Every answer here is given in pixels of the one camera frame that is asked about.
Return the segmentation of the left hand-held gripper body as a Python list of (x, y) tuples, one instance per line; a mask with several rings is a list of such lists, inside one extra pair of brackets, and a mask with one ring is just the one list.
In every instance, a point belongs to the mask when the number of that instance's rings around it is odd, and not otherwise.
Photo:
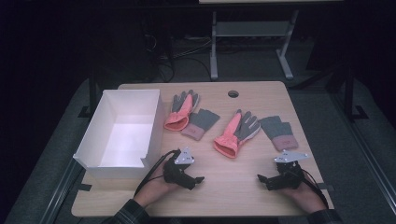
[(178, 149), (163, 166), (163, 178), (167, 183), (174, 183), (182, 188), (195, 184), (194, 177), (185, 173), (185, 170), (194, 163), (194, 157), (188, 147)]

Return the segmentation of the grey glove with pink cuff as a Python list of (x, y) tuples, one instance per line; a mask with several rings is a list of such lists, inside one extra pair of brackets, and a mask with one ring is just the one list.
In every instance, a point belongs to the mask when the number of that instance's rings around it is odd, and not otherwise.
[(210, 110), (200, 109), (197, 113), (190, 114), (190, 121), (181, 133), (199, 141), (218, 120), (219, 115)]
[(298, 147), (290, 124), (283, 122), (279, 116), (260, 119), (259, 123), (276, 150), (282, 151)]

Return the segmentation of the person's right hand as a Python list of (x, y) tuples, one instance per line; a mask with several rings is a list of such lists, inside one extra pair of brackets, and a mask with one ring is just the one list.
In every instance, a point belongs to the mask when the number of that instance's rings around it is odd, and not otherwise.
[(321, 198), (306, 183), (301, 183), (297, 189), (281, 189), (279, 192), (293, 200), (307, 214), (327, 208)]

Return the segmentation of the black metal stand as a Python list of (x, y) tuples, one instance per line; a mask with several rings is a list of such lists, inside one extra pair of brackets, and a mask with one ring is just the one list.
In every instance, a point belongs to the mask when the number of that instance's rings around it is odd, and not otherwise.
[(91, 119), (92, 116), (94, 115), (94, 112), (96, 110), (96, 107), (98, 105), (97, 101), (97, 78), (99, 76), (99, 66), (98, 65), (93, 65), (92, 70), (89, 74), (89, 104), (84, 105), (78, 116), (80, 118), (87, 118)]
[(354, 99), (354, 73), (348, 63), (336, 63), (330, 69), (330, 79), (326, 84), (329, 93), (343, 93), (341, 100), (342, 109), (346, 118), (355, 122), (357, 119), (368, 119), (368, 115), (360, 105), (353, 103)]

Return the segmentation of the white box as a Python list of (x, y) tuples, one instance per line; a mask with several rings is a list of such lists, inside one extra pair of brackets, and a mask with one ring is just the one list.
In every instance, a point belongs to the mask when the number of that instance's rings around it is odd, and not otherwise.
[(105, 90), (74, 159), (95, 178), (142, 178), (160, 158), (158, 90)]

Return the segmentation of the person's left hand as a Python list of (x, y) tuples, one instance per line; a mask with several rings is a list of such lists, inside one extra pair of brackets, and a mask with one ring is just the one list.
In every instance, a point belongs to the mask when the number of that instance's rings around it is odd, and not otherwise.
[(180, 186), (174, 183), (167, 183), (163, 179), (162, 162), (158, 168), (148, 178), (148, 182), (136, 193), (134, 200), (143, 207), (159, 201), (164, 195), (180, 189)]

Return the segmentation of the orange and grey glove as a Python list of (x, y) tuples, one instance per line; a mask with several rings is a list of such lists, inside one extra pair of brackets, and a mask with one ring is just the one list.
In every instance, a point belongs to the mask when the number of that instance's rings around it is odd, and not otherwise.
[(238, 109), (227, 124), (223, 134), (214, 139), (214, 149), (227, 158), (237, 157), (239, 149), (247, 140), (253, 138), (261, 125), (250, 111), (245, 114)]
[(173, 98), (171, 111), (164, 123), (169, 131), (182, 131), (189, 123), (190, 114), (198, 105), (199, 94), (193, 90), (183, 91)]

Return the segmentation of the grey metal stand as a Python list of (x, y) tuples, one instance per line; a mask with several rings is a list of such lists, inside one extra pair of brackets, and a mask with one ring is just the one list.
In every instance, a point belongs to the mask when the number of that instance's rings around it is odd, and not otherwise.
[(218, 21), (217, 12), (212, 13), (211, 30), (211, 50), (210, 78), (219, 78), (217, 59), (217, 38), (218, 37), (283, 37), (284, 43), (280, 49), (276, 50), (276, 57), (281, 65), (286, 79), (294, 79), (290, 70), (290, 65), (286, 58), (286, 53), (294, 31), (294, 27), (299, 15), (298, 10), (294, 10), (288, 21)]

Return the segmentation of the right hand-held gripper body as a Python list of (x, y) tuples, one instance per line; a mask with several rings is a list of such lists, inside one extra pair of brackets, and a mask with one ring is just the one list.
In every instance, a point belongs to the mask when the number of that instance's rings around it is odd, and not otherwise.
[(308, 155), (306, 153), (284, 149), (279, 156), (275, 157), (276, 169), (279, 175), (272, 177), (270, 184), (275, 185), (276, 189), (298, 188), (304, 179), (299, 161), (307, 158)]

